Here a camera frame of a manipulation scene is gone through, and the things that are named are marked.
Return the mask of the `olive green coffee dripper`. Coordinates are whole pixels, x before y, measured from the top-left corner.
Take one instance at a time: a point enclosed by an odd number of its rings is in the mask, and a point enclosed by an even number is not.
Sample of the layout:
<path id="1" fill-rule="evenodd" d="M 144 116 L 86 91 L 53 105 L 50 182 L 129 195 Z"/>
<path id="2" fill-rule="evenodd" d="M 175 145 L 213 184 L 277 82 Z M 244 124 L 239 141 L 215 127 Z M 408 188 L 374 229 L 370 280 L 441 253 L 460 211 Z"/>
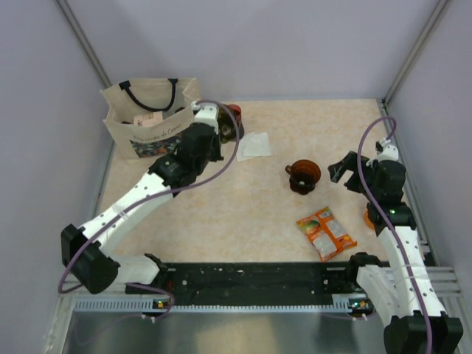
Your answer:
<path id="1" fill-rule="evenodd" d="M 237 127 L 234 126 L 228 113 L 222 108 L 218 112 L 218 127 L 219 127 L 219 136 L 221 142 L 226 144 L 228 142 L 233 142 L 236 138 L 236 132 L 238 131 L 240 136 L 243 135 L 241 132 L 241 110 L 238 105 L 227 105 L 228 109 L 232 112 L 235 117 Z"/>

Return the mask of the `white paper coffee filters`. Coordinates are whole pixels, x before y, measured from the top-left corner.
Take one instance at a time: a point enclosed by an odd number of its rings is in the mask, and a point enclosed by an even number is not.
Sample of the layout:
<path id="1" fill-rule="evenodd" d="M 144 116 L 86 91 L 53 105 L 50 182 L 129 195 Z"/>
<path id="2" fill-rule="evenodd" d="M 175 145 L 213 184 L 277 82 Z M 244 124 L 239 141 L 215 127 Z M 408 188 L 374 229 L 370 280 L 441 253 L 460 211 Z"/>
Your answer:
<path id="1" fill-rule="evenodd" d="M 272 151 L 267 132 L 248 133 L 239 141 L 236 159 L 238 162 L 244 162 L 271 155 Z"/>

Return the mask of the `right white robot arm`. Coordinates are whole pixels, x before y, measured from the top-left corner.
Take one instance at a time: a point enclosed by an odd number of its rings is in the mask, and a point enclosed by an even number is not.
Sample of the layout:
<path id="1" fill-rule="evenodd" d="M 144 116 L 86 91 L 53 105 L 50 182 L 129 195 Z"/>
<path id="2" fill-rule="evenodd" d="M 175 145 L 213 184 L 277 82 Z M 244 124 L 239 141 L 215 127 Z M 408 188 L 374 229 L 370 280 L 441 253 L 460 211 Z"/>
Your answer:
<path id="1" fill-rule="evenodd" d="M 338 182 L 352 175 L 345 187 L 364 195 L 367 216 L 388 257 L 389 267 L 360 252 L 350 258 L 344 283 L 364 290 L 383 323 L 388 353 L 453 353 L 463 336 L 461 320 L 448 315 L 431 284 L 423 262 L 417 224 L 403 202 L 406 168 L 396 157 L 368 158 L 350 151 L 328 167 Z"/>

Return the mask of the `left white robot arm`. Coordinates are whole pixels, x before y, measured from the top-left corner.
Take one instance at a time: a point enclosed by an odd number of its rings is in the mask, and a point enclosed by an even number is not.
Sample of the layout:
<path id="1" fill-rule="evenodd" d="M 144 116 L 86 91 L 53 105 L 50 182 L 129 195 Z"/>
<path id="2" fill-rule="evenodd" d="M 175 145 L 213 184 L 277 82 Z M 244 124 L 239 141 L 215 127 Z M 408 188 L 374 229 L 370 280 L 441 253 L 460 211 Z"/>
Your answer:
<path id="1" fill-rule="evenodd" d="M 191 124 L 174 151 L 155 160 L 117 202 L 82 226 L 69 225 L 61 232 L 65 267 L 91 294 L 113 283 L 131 282 L 154 293 L 162 291 L 167 275 L 156 257 L 119 256 L 114 249 L 147 215 L 193 184 L 209 162 L 222 158 L 217 128 Z"/>

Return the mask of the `brown coffee dripper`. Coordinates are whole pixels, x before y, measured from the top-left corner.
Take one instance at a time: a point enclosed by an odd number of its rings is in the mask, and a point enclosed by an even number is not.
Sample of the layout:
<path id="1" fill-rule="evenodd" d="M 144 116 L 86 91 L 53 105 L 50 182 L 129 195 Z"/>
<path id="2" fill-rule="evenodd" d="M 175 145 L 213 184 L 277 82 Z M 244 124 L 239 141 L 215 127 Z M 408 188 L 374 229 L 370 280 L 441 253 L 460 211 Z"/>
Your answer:
<path id="1" fill-rule="evenodd" d="M 291 191 L 300 195 L 307 195 L 314 191 L 322 174 L 319 166 L 307 159 L 301 159 L 292 165 L 287 165 L 285 171 L 289 175 Z"/>

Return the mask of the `red glass coffee server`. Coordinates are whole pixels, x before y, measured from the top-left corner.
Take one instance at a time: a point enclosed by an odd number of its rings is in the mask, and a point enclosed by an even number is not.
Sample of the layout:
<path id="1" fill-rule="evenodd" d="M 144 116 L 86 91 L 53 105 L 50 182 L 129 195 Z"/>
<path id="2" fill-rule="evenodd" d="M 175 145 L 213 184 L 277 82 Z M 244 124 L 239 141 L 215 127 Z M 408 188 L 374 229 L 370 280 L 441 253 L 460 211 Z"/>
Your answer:
<path id="1" fill-rule="evenodd" d="M 233 125 L 233 122 L 229 116 L 226 117 L 226 122 L 221 126 L 223 137 L 227 142 L 234 142 L 236 140 L 236 131 L 239 133 L 239 137 L 242 139 L 245 134 L 242 120 L 242 110 L 239 105 L 228 104 L 228 109 L 232 112 L 237 128 Z"/>

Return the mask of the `box inside tote bag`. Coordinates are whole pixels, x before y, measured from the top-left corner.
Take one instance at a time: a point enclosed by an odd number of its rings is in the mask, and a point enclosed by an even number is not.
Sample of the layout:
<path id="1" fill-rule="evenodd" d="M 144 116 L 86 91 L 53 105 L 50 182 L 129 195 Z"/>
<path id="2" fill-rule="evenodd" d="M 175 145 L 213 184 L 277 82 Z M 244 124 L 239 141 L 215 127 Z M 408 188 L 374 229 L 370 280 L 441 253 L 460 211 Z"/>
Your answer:
<path id="1" fill-rule="evenodd" d="M 153 127 L 163 122 L 163 116 L 161 112 L 151 112 L 147 114 L 136 115 L 133 118 L 133 124 L 143 128 Z"/>

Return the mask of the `beige canvas tote bag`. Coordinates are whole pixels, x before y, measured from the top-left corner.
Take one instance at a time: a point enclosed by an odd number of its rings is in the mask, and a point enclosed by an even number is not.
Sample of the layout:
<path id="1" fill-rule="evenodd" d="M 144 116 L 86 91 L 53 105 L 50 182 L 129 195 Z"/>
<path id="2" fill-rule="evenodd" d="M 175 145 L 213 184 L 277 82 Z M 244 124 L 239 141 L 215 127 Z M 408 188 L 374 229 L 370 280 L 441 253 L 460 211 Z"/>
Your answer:
<path id="1" fill-rule="evenodd" d="M 200 100 L 195 78 L 137 78 L 101 91 L 108 103 L 104 124 L 124 159 L 160 156 L 173 150 L 194 121 Z"/>

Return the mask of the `orange snack packet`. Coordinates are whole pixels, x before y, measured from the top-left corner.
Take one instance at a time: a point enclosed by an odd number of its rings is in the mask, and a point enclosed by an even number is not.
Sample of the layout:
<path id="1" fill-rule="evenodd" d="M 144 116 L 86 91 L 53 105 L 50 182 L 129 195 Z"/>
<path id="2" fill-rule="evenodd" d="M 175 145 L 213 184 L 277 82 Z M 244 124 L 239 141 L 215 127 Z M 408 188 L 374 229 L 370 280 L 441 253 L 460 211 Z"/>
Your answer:
<path id="1" fill-rule="evenodd" d="M 331 260 L 358 244 L 350 237 L 329 207 L 298 220 L 296 225 L 313 245 L 322 262 Z"/>

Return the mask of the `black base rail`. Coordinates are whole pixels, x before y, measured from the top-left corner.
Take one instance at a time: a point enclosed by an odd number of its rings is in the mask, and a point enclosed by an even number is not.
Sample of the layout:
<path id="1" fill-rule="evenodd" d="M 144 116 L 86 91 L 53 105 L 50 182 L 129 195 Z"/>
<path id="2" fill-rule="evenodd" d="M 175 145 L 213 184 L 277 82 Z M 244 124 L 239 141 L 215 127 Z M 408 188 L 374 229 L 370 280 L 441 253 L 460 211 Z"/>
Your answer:
<path id="1" fill-rule="evenodd" d="M 277 306 L 332 305 L 334 295 L 366 299 L 346 278 L 346 262 L 168 263 L 151 284 L 176 304 Z"/>

